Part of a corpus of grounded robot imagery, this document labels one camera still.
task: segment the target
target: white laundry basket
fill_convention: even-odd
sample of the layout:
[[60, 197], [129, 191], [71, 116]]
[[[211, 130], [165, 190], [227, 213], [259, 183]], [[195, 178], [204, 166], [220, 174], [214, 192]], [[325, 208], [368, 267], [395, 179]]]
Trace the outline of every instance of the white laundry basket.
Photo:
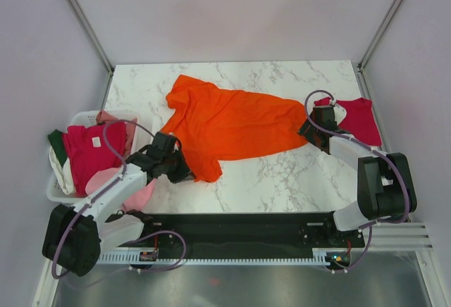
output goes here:
[[[79, 112], [70, 121], [70, 126], [71, 125], [83, 125], [85, 127], [94, 126], [97, 124], [96, 116], [98, 113], [99, 113], [99, 111]], [[137, 122], [138, 123], [140, 122], [139, 116], [136, 113], [133, 113], [131, 111], [111, 110], [111, 111], [108, 111], [108, 113], [110, 115], [117, 117], [118, 119], [132, 120], [134, 118], [137, 118]], [[134, 153], [137, 150], [136, 144], [137, 144], [139, 134], [140, 134], [140, 129], [138, 127], [136, 127], [135, 136], [133, 137], [131, 153]], [[81, 199], [80, 197], [76, 197], [75, 193], [74, 194], [65, 194], [63, 191], [61, 191], [61, 188], [58, 184], [58, 181], [56, 180], [56, 176], [54, 173], [52, 173], [49, 183], [47, 185], [47, 198], [50, 201], [55, 201], [56, 203], [76, 203], [77, 201], [79, 201]]]

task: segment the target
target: orange t-shirt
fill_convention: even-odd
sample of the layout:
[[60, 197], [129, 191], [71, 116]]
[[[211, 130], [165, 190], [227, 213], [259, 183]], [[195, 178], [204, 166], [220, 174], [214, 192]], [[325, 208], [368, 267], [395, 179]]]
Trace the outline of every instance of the orange t-shirt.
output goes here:
[[214, 182], [218, 161], [262, 157], [296, 149], [307, 141], [297, 134], [304, 106], [270, 94], [219, 89], [181, 75], [166, 96], [175, 113], [162, 132], [173, 132], [196, 180]]

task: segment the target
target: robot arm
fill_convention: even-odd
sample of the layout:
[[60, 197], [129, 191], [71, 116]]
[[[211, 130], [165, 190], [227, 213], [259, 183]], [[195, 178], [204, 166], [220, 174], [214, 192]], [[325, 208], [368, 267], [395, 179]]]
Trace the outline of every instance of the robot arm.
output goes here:
[[174, 136], [158, 132], [151, 145], [146, 145], [127, 159], [125, 173], [118, 173], [119, 181], [112, 178], [72, 207], [55, 207], [50, 215], [43, 255], [54, 259], [64, 231], [80, 212], [83, 214], [75, 221], [57, 260], [59, 265], [79, 276], [88, 273], [102, 253], [139, 238], [144, 227], [139, 218], [124, 215], [121, 219], [109, 223], [106, 221], [125, 200], [154, 178], [166, 174], [171, 182], [176, 183], [193, 177], [180, 143], [179, 149], [175, 149], [177, 141]]
[[[357, 200], [334, 212], [337, 230], [355, 230], [376, 219], [401, 217], [404, 213], [404, 195], [398, 179], [387, 163], [361, 145], [345, 139], [353, 136], [337, 126], [333, 105], [315, 106], [311, 119], [328, 131], [339, 133], [341, 137], [318, 130], [308, 120], [298, 133], [314, 146], [343, 160], [357, 171]], [[409, 194], [409, 212], [415, 211], [416, 195], [406, 156], [402, 153], [378, 152], [389, 158], [400, 171]]]

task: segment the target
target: table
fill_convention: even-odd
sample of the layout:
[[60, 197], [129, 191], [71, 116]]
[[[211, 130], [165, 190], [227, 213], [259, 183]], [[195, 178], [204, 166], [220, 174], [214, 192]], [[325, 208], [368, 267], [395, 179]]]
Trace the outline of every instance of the table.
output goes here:
[[[118, 65], [105, 109], [133, 111], [140, 123], [156, 132], [173, 114], [165, 97], [180, 74], [224, 89], [263, 92], [302, 103], [316, 89], [326, 89], [337, 99], [361, 97], [350, 61]], [[138, 146], [149, 140], [140, 132]], [[357, 173], [311, 144], [272, 156], [220, 163], [223, 175], [215, 183], [171, 184], [160, 177], [144, 212], [334, 211], [357, 199]]]

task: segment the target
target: green cloth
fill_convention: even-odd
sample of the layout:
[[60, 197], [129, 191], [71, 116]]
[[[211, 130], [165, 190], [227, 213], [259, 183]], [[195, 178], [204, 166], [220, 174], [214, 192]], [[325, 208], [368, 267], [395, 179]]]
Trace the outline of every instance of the green cloth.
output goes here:
[[63, 167], [64, 163], [68, 159], [68, 154], [64, 148], [63, 133], [61, 131], [54, 130], [47, 136], [47, 138], [49, 139], [51, 147], [55, 151], [56, 159], [58, 159], [61, 167]]

